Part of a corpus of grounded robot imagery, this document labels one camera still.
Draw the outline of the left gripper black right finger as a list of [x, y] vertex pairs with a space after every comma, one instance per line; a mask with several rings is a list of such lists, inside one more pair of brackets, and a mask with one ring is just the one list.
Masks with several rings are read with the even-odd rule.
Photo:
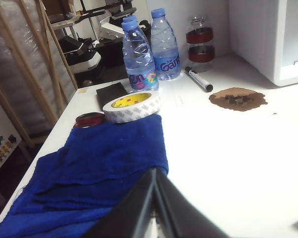
[[155, 203], [166, 238], [226, 238], [228, 235], [199, 212], [161, 171], [155, 173]]

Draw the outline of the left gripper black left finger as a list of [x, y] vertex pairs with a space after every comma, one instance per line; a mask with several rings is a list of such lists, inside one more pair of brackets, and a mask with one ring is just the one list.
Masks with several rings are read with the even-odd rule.
[[154, 210], [156, 170], [148, 170], [131, 191], [85, 238], [143, 238]]

